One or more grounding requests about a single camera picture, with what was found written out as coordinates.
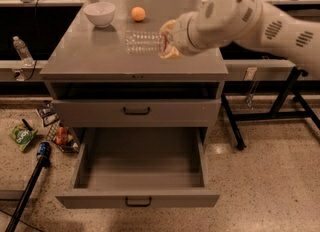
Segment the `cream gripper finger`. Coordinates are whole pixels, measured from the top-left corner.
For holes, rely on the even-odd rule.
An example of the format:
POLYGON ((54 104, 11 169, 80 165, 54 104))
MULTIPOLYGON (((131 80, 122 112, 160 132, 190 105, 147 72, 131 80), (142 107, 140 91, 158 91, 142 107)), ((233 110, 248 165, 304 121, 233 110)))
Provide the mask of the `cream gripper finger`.
POLYGON ((169 21, 165 22, 159 30, 160 34, 161 35, 171 35, 175 24, 176 24, 175 20, 169 20, 169 21))
POLYGON ((181 53, 175 46, 172 46, 172 45, 160 46, 159 56, 162 59, 177 59, 181 57, 181 53))

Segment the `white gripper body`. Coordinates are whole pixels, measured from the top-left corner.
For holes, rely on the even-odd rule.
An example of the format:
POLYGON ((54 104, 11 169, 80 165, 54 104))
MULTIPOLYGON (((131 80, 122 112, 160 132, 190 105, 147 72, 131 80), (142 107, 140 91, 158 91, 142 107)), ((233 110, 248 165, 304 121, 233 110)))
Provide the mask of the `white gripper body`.
POLYGON ((189 24, 196 17, 195 11, 183 13, 176 20, 172 30, 172 43, 174 47, 184 56, 193 56, 200 52, 189 37, 189 24))

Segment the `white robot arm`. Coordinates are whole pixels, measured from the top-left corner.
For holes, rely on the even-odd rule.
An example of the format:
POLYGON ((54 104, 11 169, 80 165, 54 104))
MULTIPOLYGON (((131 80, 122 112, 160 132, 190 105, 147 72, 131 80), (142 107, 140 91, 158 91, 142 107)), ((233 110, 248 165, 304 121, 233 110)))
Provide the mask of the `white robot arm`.
POLYGON ((320 76, 320 23, 296 19, 263 0, 207 0, 159 30, 164 59, 194 56, 234 42, 285 58, 320 76))

